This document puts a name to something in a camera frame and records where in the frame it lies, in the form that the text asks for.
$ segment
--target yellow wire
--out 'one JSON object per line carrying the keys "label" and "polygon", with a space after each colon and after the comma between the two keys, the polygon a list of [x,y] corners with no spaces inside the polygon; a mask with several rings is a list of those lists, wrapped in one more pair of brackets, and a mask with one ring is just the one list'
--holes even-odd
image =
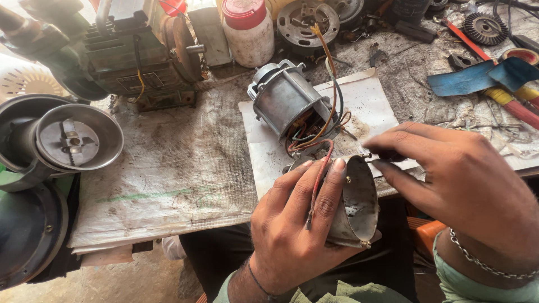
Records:
{"label": "yellow wire", "polygon": [[142,84],[142,89],[140,91],[139,96],[136,98],[135,102],[133,103],[136,103],[140,99],[140,96],[142,96],[142,94],[144,93],[144,88],[145,88],[144,81],[142,81],[142,77],[140,76],[140,70],[138,68],[136,70],[136,73],[137,75],[139,75],[139,80],[140,80],[140,84]]}
{"label": "yellow wire", "polygon": [[[333,72],[333,76],[335,78],[337,78],[337,70],[335,69],[335,64],[333,63],[333,58],[331,57],[331,53],[329,52],[328,45],[326,44],[326,42],[324,41],[324,38],[322,37],[322,33],[320,32],[320,28],[318,27],[318,23],[316,23],[315,26],[311,26],[310,30],[313,33],[315,33],[318,36],[318,38],[320,39],[320,42],[322,42],[322,47],[324,48],[324,52],[326,53],[327,59],[329,60],[329,65],[331,66],[331,71]],[[331,112],[329,113],[328,121],[326,121],[326,124],[324,125],[324,127],[322,127],[322,129],[320,130],[318,135],[316,135],[312,140],[296,146],[296,148],[307,146],[307,145],[313,143],[314,141],[316,141],[316,139],[318,139],[326,131],[326,129],[328,128],[329,123],[331,122],[331,120],[333,118],[333,114],[335,113],[335,108],[336,107],[337,107],[337,88],[334,85],[333,86],[333,107],[331,108]]]}

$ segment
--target red bottle cap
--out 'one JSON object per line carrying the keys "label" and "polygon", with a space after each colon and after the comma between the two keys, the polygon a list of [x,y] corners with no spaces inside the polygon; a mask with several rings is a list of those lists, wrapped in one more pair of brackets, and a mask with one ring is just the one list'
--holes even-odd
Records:
{"label": "red bottle cap", "polygon": [[228,26],[235,30],[249,30],[266,18],[264,0],[224,0],[223,14]]}

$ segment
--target fingernail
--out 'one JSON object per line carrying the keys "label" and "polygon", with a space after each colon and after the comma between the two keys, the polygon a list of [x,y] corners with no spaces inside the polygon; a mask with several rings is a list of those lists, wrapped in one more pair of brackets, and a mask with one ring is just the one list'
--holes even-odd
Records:
{"label": "fingernail", "polygon": [[344,169],[345,166],[346,166],[346,162],[341,158],[337,158],[337,160],[335,160],[335,162],[333,163],[333,166],[331,167],[331,169],[333,171],[340,172]]}

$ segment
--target concrete floor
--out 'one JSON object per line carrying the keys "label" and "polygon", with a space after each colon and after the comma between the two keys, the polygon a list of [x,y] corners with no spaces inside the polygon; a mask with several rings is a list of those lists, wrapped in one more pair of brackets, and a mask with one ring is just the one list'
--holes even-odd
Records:
{"label": "concrete floor", "polygon": [[0,292],[2,303],[195,303],[203,290],[189,262],[170,261],[160,245],[131,263],[82,267],[66,278]]}

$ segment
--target green wire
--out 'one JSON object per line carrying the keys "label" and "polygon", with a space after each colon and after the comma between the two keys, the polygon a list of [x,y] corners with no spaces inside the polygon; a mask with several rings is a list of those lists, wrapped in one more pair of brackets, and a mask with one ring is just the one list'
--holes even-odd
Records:
{"label": "green wire", "polygon": [[[331,72],[331,66],[329,66],[329,59],[328,59],[328,58],[326,58],[326,69],[328,70],[329,76],[331,77],[331,80],[333,81],[333,85],[335,85],[335,87],[337,88],[337,91],[338,91],[338,98],[339,98],[339,102],[340,102],[340,104],[341,104],[341,111],[340,111],[339,114],[338,114],[338,120],[337,120],[338,123],[333,124],[333,126],[331,127],[331,129],[326,130],[320,137],[324,137],[324,136],[328,135],[330,132],[332,132],[332,131],[335,129],[335,127],[337,127],[337,125],[340,124],[339,121],[341,121],[341,118],[342,118],[342,112],[344,111],[344,100],[343,100],[343,98],[342,98],[341,87],[338,85],[337,79],[335,79],[335,76],[333,76],[333,73]],[[311,138],[316,137],[316,135],[313,134],[313,135],[307,136],[307,137],[305,137],[305,138],[299,139],[299,138],[297,138],[297,135],[298,135],[298,134],[299,134],[299,132],[296,133],[296,134],[292,137],[292,140],[293,140],[293,141],[300,141],[300,142],[303,142],[303,141],[308,141],[308,140],[310,140]]]}

